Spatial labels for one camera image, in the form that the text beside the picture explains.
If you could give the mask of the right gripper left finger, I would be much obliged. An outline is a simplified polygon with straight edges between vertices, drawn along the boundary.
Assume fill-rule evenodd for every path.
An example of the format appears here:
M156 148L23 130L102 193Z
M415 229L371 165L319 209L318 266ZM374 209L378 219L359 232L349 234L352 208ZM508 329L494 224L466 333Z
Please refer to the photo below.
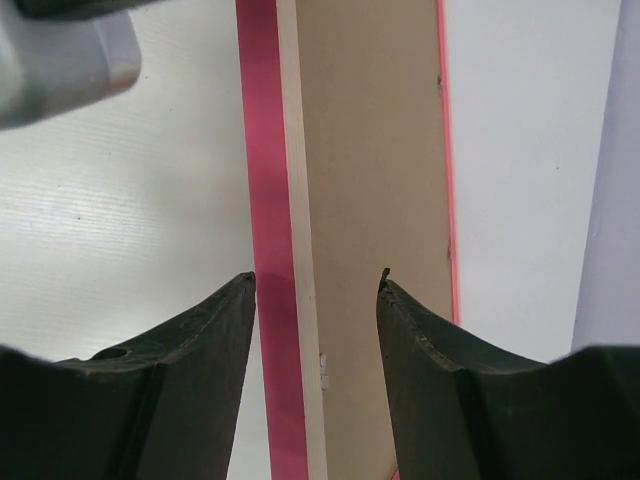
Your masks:
M1 350L5 479L223 479L254 326L242 273L87 360Z

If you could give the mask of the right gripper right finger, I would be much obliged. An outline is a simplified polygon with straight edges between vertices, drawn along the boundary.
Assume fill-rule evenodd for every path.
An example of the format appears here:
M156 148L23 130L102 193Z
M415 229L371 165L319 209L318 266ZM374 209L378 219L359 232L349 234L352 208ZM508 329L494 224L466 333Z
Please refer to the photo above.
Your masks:
M545 364L492 345L383 276L377 331L403 479L635 479L639 351Z

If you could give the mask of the pink wooden photo frame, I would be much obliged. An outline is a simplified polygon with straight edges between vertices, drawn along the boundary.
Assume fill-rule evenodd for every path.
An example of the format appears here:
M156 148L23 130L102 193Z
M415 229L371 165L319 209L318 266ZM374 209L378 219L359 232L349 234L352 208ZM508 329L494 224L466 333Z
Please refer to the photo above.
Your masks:
M328 475L297 5L236 5L271 475ZM444 5L438 5L452 314L458 318Z

